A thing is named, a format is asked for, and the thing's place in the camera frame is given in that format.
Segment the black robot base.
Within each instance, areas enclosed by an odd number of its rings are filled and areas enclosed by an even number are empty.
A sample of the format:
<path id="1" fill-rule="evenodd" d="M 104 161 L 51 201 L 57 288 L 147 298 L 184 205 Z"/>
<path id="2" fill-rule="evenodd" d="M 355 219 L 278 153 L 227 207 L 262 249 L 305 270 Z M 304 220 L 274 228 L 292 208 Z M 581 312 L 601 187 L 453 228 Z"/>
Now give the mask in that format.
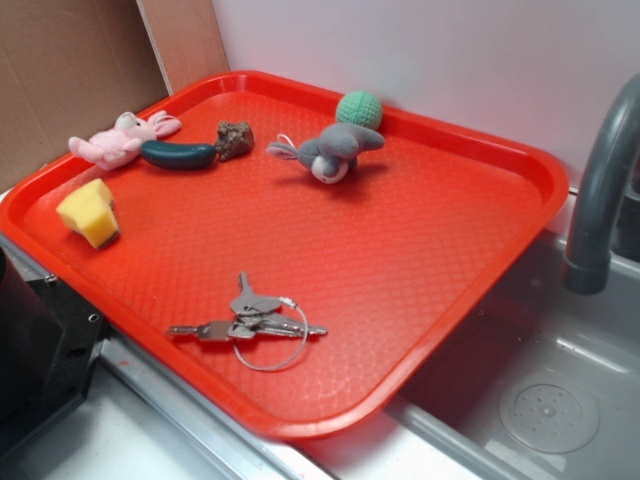
<path id="1" fill-rule="evenodd" d="M 26 280 L 1 254 L 1 457 L 86 399 L 102 312 L 64 281 Z"/>

